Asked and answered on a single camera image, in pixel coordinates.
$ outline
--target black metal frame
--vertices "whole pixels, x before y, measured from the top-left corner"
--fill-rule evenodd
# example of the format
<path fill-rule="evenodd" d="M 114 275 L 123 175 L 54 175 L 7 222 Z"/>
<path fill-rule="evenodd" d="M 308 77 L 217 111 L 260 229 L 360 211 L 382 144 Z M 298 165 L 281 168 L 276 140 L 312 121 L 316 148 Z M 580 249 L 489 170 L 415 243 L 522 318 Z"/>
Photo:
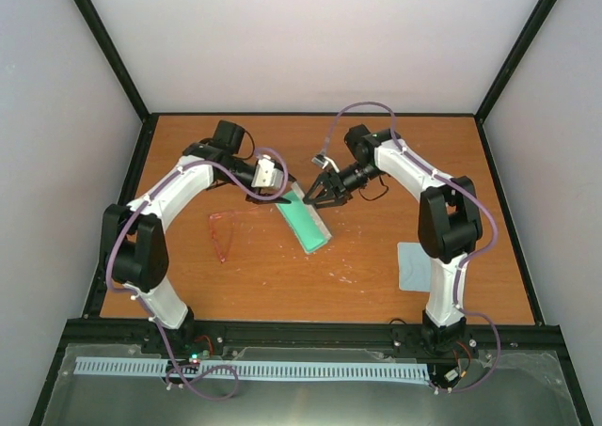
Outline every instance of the black metal frame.
<path fill-rule="evenodd" d="M 118 77 L 123 90 L 130 99 L 132 106 L 139 115 L 143 125 L 135 153 L 129 165 L 128 172 L 119 196 L 119 204 L 125 204 L 134 198 L 142 170 L 146 162 L 157 120 L 161 115 L 207 115 L 207 116 L 324 116 L 334 113 L 154 113 L 150 114 L 142 101 L 134 81 L 128 74 L 118 52 L 103 26 L 101 18 L 90 0 L 74 0 L 84 16 L 92 34 L 98 41 L 109 64 Z M 515 71 L 522 56 L 527 52 L 531 42 L 536 36 L 539 28 L 551 11 L 556 0 L 539 0 L 525 27 L 508 54 L 498 76 L 489 88 L 483 99 L 479 110 L 473 114 L 400 114 L 400 116 L 453 116 L 473 117 L 479 137 L 483 145 L 483 151 L 489 165 L 489 170 L 496 188 L 498 199 L 502 208 L 506 227 L 518 262 L 520 274 L 523 279 L 525 290 L 529 297 L 531 312 L 536 325 L 501 325 L 499 333 L 501 336 L 502 349 L 523 350 L 549 350 L 557 353 L 564 377 L 569 386 L 573 403 L 578 411 L 578 417 L 583 425 L 590 425 L 592 419 L 586 402 L 581 393 L 577 376 L 570 356 L 566 350 L 561 330 L 558 326 L 545 325 L 542 311 L 537 301 L 531 277 L 520 248 L 520 242 L 516 234 L 515 226 L 508 209 L 502 186 L 499 180 L 491 150 L 484 132 L 484 122 L 491 112 L 494 104 L 499 98 L 502 90 L 508 84 L 510 77 Z M 355 113 L 351 116 L 380 116 L 375 114 Z M 83 317 L 81 319 L 69 320 L 61 341 L 56 350 L 55 358 L 48 371 L 48 377 L 43 386 L 36 410 L 31 418 L 31 425 L 41 424 L 46 406 L 54 387 L 55 379 L 60 364 L 69 344 L 76 343 L 127 343 L 139 344 L 143 351 L 161 353 L 165 355 L 165 349 L 160 340 L 155 326 L 146 320 L 114 320 L 101 319 L 99 314 L 103 305 L 105 291 L 103 277 L 99 271 L 96 272 L 90 292 L 88 294 Z M 395 342 L 413 342 L 420 331 L 417 324 L 331 324 L 331 323 L 239 323 L 239 322 L 195 322 L 196 332 L 205 334 L 218 343 L 217 352 L 224 349 L 242 349 L 247 346 L 277 346 L 277 347 L 333 347 L 349 349 L 369 349 L 379 351 L 386 355 L 398 357 L 416 358 L 419 362 L 429 365 L 450 363 L 449 358 L 432 357 L 427 355 L 418 347 L 395 346 Z M 468 333 L 477 340 L 480 347 L 484 349 L 495 348 L 495 340 L 488 326 L 474 326 L 468 328 Z M 176 345 L 176 353 L 185 356 L 187 350 Z"/>
<path fill-rule="evenodd" d="M 579 421 L 583 426 L 593 425 L 558 326 L 501 325 L 498 331 L 502 350 L 556 353 Z M 289 347 L 366 349 L 399 358 L 414 358 L 419 363 L 426 363 L 430 368 L 434 365 L 453 363 L 452 357 L 431 356 L 424 353 L 420 347 L 413 346 L 411 343 L 415 342 L 414 337 L 419 333 L 419 324 L 195 322 L 195 334 L 207 335 L 216 346 L 216 351 L 220 354 L 225 353 L 225 358 L 231 357 L 232 351 L 240 352 L 246 347 Z M 468 333 L 477 341 L 479 348 L 495 348 L 495 337 L 489 326 L 472 325 L 468 327 Z M 156 327 L 146 320 L 67 321 L 30 426 L 39 425 L 43 421 L 62 357 L 70 344 L 139 344 L 143 352 L 166 356 Z M 190 356 L 189 351 L 183 348 L 175 348 L 174 351 L 177 358 Z"/>

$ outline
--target red wire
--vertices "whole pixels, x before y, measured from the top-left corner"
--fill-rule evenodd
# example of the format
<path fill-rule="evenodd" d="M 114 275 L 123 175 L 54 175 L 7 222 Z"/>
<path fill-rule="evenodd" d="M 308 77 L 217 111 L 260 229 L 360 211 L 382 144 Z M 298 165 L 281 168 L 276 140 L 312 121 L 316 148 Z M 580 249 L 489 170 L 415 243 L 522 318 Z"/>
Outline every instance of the red wire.
<path fill-rule="evenodd" d="M 199 343 L 200 341 L 207 340 L 207 344 L 209 345 L 209 355 L 214 354 L 214 346 L 211 343 L 211 339 L 206 335 L 201 335 L 200 337 L 195 338 L 195 343 Z"/>
<path fill-rule="evenodd" d="M 468 355 L 468 363 L 470 363 L 472 361 L 472 355 L 468 347 L 462 341 L 456 341 L 456 343 L 459 344 L 462 347 L 462 349 L 466 351 Z"/>
<path fill-rule="evenodd" d="M 460 360 L 458 359 L 458 353 L 453 350 L 453 357 L 455 358 L 455 364 L 458 367 L 458 376 L 462 377 L 462 368 L 460 368 Z"/>

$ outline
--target wooden table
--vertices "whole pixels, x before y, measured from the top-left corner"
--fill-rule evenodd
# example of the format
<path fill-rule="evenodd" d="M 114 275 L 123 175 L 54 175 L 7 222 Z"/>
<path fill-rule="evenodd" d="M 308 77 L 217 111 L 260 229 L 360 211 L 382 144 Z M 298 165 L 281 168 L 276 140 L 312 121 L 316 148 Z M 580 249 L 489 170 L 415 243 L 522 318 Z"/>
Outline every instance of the wooden table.
<path fill-rule="evenodd" d="M 319 168 L 310 158 L 322 147 L 332 117 L 161 116 L 138 194 L 163 177 L 189 144 L 211 136 L 221 118 L 247 128 L 258 146 L 278 150 L 304 189 L 313 183 Z M 342 140 L 347 129 L 364 123 L 378 131 L 387 128 L 389 121 L 342 118 L 328 154 L 340 166 L 350 164 L 353 160 Z M 434 166 L 454 176 L 469 176 L 498 222 L 497 246 L 468 267 L 465 307 L 486 312 L 496 323 L 533 323 L 474 120 L 398 118 L 398 132 Z M 241 153 L 248 151 L 245 142 Z M 428 294 L 399 289 L 397 261 L 397 243 L 418 240 L 418 203 L 393 179 L 386 182 L 390 190 L 379 200 L 367 202 L 355 196 L 343 207 L 321 210 L 333 239 L 309 256 L 275 206 L 250 211 L 253 204 L 245 202 L 233 186 L 201 193 L 166 233 L 171 283 L 197 319 L 382 323 L 400 317 L 419 323 Z M 366 194 L 376 195 L 379 189 L 374 181 Z M 220 243 L 232 233 L 230 253 L 222 263 L 210 237 L 208 217 L 227 211 L 246 213 L 216 223 Z M 483 216 L 479 245 L 490 236 Z M 129 296 L 110 292 L 102 316 L 145 315 Z"/>

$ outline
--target white cable tray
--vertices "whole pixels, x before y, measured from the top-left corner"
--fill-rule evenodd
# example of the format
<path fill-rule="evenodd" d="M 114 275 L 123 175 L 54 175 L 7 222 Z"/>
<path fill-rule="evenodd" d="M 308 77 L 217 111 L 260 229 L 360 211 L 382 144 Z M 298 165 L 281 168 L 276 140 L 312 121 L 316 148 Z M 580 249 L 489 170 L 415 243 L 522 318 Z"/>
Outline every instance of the white cable tray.
<path fill-rule="evenodd" d="M 169 361 L 156 358 L 76 357 L 74 374 L 104 376 L 165 377 Z M 215 365 L 231 365 L 242 381 L 365 381 L 425 384 L 425 364 L 417 363 L 324 363 L 274 361 L 205 360 L 198 369 L 184 369 L 193 378 Z M 231 379 L 229 371 L 218 369 L 207 379 Z"/>

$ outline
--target black bracket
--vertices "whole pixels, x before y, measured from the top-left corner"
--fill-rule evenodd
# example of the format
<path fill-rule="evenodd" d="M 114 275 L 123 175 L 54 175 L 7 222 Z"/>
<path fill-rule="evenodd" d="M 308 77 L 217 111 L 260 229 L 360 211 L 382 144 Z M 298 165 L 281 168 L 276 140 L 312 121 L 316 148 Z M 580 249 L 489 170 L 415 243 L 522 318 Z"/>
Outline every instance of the black bracket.
<path fill-rule="evenodd" d="M 476 197 L 468 177 L 451 179 Z M 483 236 L 478 207 L 450 186 L 430 187 L 420 194 L 418 237 L 424 252 L 449 263 L 454 257 L 472 252 Z"/>
<path fill-rule="evenodd" d="M 248 190 L 255 194 L 262 194 L 261 188 L 253 187 L 256 165 L 250 165 L 246 159 L 235 156 L 241 148 L 246 130 L 233 122 L 220 120 L 217 123 L 213 137 L 202 139 L 188 146 L 182 153 L 184 156 L 194 155 L 207 161 L 219 163 L 242 183 Z M 282 170 L 280 163 L 275 162 L 275 168 Z M 221 170 L 214 170 L 215 185 L 211 189 L 224 184 L 232 184 L 232 180 Z M 295 178 L 289 174 L 287 181 L 295 181 Z M 252 203 L 291 203 L 284 197 L 278 197 L 273 200 L 259 200 L 247 195 L 245 200 Z"/>
<path fill-rule="evenodd" d="M 99 262 L 106 271 L 109 253 L 125 222 L 132 215 L 126 206 L 110 205 L 103 215 L 101 253 Z M 118 283 L 131 283 L 142 292 L 155 288 L 167 273 L 169 256 L 161 219 L 154 214 L 140 215 L 128 231 L 113 265 L 113 279 Z"/>
<path fill-rule="evenodd" d="M 344 140 L 356 161 L 340 172 L 332 167 L 322 172 L 307 191 L 303 201 L 317 209 L 347 203 L 353 198 L 352 192 L 366 187 L 368 181 L 385 174 L 376 167 L 374 149 L 390 139 L 389 129 L 371 133 L 363 124 L 351 127 Z M 324 159 L 321 154 L 315 157 L 318 161 L 321 158 Z"/>
<path fill-rule="evenodd" d="M 435 323 L 422 311 L 422 329 L 420 331 L 420 343 L 429 355 L 441 355 L 448 351 L 456 341 L 464 340 L 467 332 L 467 318 L 444 327 L 437 327 Z"/>

